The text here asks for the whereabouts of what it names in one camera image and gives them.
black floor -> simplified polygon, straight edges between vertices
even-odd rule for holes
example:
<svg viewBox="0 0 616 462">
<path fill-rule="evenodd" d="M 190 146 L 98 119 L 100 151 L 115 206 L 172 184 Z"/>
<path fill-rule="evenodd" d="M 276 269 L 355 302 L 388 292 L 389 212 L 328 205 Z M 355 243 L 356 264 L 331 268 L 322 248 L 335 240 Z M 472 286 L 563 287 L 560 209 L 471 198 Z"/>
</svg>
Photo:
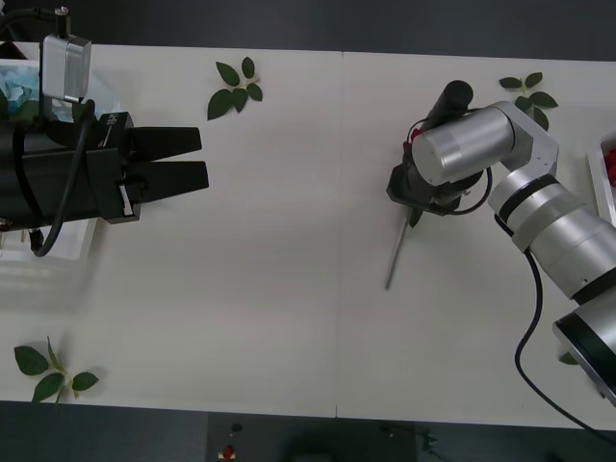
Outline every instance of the black floor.
<svg viewBox="0 0 616 462">
<path fill-rule="evenodd" d="M 339 462 L 616 460 L 616 449 L 583 430 L 0 402 L 2 462 L 215 462 L 229 444 L 238 462 L 300 453 Z"/>
<path fill-rule="evenodd" d="M 95 43 L 616 61 L 610 0 L 7 0 Z"/>
</svg>

red object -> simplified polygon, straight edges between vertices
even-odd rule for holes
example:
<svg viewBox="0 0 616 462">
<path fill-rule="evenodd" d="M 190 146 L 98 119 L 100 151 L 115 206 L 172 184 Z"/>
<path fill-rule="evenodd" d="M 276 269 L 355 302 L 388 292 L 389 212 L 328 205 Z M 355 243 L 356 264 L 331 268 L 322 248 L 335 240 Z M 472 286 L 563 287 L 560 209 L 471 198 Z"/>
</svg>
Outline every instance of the red object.
<svg viewBox="0 0 616 462">
<path fill-rule="evenodd" d="M 616 186 L 616 166 L 612 166 L 612 168 L 607 171 L 607 178 L 609 178 L 610 185 Z"/>
<path fill-rule="evenodd" d="M 224 460 L 231 460 L 233 454 L 235 454 L 235 450 L 232 446 L 227 446 L 225 449 L 222 450 L 222 458 Z"/>
<path fill-rule="evenodd" d="M 612 149 L 609 151 L 609 154 L 605 156 L 605 165 L 608 170 L 616 166 L 616 149 Z"/>
</svg>

white table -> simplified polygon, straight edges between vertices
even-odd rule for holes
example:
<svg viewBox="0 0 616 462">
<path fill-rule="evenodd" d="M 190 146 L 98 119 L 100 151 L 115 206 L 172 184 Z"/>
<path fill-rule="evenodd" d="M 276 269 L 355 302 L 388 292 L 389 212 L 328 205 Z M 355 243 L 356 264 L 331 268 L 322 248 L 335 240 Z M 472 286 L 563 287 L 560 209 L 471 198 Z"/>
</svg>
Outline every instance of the white table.
<svg viewBox="0 0 616 462">
<path fill-rule="evenodd" d="M 206 122 L 215 61 L 246 55 L 264 102 Z M 211 188 L 101 226 L 72 303 L 0 309 L 0 398 L 30 398 L 12 349 L 50 335 L 73 370 L 102 376 L 83 403 L 571 426 L 513 368 L 534 291 L 490 209 L 424 216 L 387 293 L 402 210 L 385 187 L 448 81 L 467 80 L 480 106 L 509 98 L 499 78 L 541 70 L 561 104 L 558 177 L 592 201 L 584 149 L 616 123 L 615 64 L 117 46 L 92 59 L 137 125 L 199 127 L 204 149 L 185 158 L 208 163 Z M 616 410 L 557 361 L 551 323 L 575 305 L 545 284 L 524 364 L 574 414 L 616 429 Z"/>
<path fill-rule="evenodd" d="M 594 202 L 585 148 L 616 123 L 615 64 L 345 54 L 339 416 L 570 426 L 514 369 L 534 286 L 488 206 L 465 217 L 424 216 L 408 233 L 391 291 L 383 290 L 403 220 L 384 185 L 410 123 L 450 80 L 469 82 L 474 105 L 483 106 L 513 99 L 499 78 L 534 71 L 544 72 L 539 89 L 561 106 L 547 112 L 561 143 L 557 177 Z M 495 184 L 504 174 L 495 168 Z M 466 204 L 481 197 L 484 181 Z M 616 409 L 580 368 L 557 361 L 552 322 L 576 305 L 544 284 L 545 315 L 523 364 L 574 415 L 616 429 Z"/>
</svg>

silver robotic arm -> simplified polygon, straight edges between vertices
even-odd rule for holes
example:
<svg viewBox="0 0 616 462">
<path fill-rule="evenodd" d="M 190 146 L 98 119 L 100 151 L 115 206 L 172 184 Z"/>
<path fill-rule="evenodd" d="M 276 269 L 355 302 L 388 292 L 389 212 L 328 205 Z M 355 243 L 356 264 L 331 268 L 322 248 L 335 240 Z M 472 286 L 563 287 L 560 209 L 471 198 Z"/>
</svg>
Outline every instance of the silver robotic arm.
<svg viewBox="0 0 616 462">
<path fill-rule="evenodd" d="M 556 141 L 500 102 L 419 135 L 412 150 L 420 175 L 435 186 L 498 162 L 511 171 L 488 203 L 513 243 L 580 305 L 553 332 L 616 405 L 616 228 L 554 178 Z"/>
</svg>

green leaf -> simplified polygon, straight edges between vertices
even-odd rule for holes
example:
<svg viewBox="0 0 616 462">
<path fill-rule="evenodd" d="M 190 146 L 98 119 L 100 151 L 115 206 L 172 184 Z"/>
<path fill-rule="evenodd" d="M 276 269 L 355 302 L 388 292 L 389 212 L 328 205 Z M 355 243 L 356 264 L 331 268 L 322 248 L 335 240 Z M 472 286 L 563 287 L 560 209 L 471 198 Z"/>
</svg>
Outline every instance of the green leaf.
<svg viewBox="0 0 616 462">
<path fill-rule="evenodd" d="M 558 104 L 554 101 L 554 98 L 549 96 L 544 91 L 536 91 L 530 96 L 530 101 L 535 106 L 539 106 L 540 108 L 557 108 Z"/>
<path fill-rule="evenodd" d="M 535 85 L 543 80 L 543 72 L 533 72 L 528 77 L 526 77 L 526 81 L 524 85 L 526 85 L 527 89 L 532 89 Z"/>
<path fill-rule="evenodd" d="M 83 392 L 92 387 L 98 381 L 98 377 L 91 372 L 81 372 L 73 378 L 73 390 Z"/>
<path fill-rule="evenodd" d="M 522 81 L 515 77 L 505 77 L 504 79 L 500 79 L 499 83 L 501 87 L 508 90 L 520 89 L 522 87 Z"/>
<path fill-rule="evenodd" d="M 53 397 L 62 388 L 64 376 L 60 372 L 50 373 L 45 376 L 35 388 L 35 394 L 32 397 L 32 402 L 41 402 L 44 399 Z"/>
<path fill-rule="evenodd" d="M 60 390 L 58 390 L 58 394 L 56 395 L 56 404 L 60 402 L 60 398 L 62 397 L 63 391 L 64 391 L 64 386 L 60 387 Z"/>
<path fill-rule="evenodd" d="M 558 361 L 560 361 L 561 363 L 566 364 L 568 366 L 577 366 L 578 365 L 578 361 L 576 361 L 576 358 L 574 358 L 573 354 L 571 354 L 570 352 L 566 352 L 565 354 L 560 356 L 558 358 Z"/>
<path fill-rule="evenodd" d="M 0 91 L 0 120 L 9 119 L 9 100 L 5 94 Z"/>
<path fill-rule="evenodd" d="M 248 96 L 255 101 L 263 101 L 263 92 L 261 91 L 261 87 L 257 84 L 250 84 L 246 87 L 246 91 L 248 91 Z"/>
<path fill-rule="evenodd" d="M 45 357 L 31 346 L 17 346 L 14 352 L 19 370 L 26 375 L 39 375 L 49 369 Z"/>
<path fill-rule="evenodd" d="M 254 62 L 247 56 L 242 61 L 242 72 L 246 79 L 254 77 Z"/>
<path fill-rule="evenodd" d="M 28 123 L 33 123 L 39 115 L 38 101 L 26 101 L 14 114 L 9 116 L 10 120 L 23 120 Z"/>
<path fill-rule="evenodd" d="M 225 84 L 231 87 L 236 87 L 240 84 L 240 76 L 229 64 L 216 63 L 216 67 Z"/>
<path fill-rule="evenodd" d="M 229 90 L 219 90 L 208 104 L 208 120 L 224 116 L 233 106 L 233 94 Z"/>
<path fill-rule="evenodd" d="M 47 353 L 49 353 L 49 358 L 51 359 L 51 364 L 54 366 L 54 368 L 56 368 L 58 371 L 63 371 L 64 368 L 60 365 L 60 361 L 58 361 L 56 353 L 54 353 L 54 350 L 51 347 L 49 336 L 47 336 Z"/>
<path fill-rule="evenodd" d="M 411 228 L 414 228 L 415 226 L 417 226 L 417 223 L 420 222 L 420 218 L 422 217 L 423 214 L 424 214 L 424 211 L 422 209 L 416 209 L 414 207 L 411 207 L 408 211 L 408 225 Z"/>
<path fill-rule="evenodd" d="M 543 128 L 546 132 L 548 131 L 550 128 L 550 121 L 548 120 L 546 113 L 541 111 L 539 108 L 534 108 L 533 118 L 541 128 Z"/>
<path fill-rule="evenodd" d="M 233 105 L 238 113 L 244 108 L 246 101 L 248 100 L 248 92 L 244 89 L 233 90 Z"/>
<path fill-rule="evenodd" d="M 523 113 L 528 111 L 531 108 L 531 106 L 532 106 L 532 103 L 530 102 L 528 98 L 524 96 L 518 96 L 516 98 L 516 107 Z"/>
</svg>

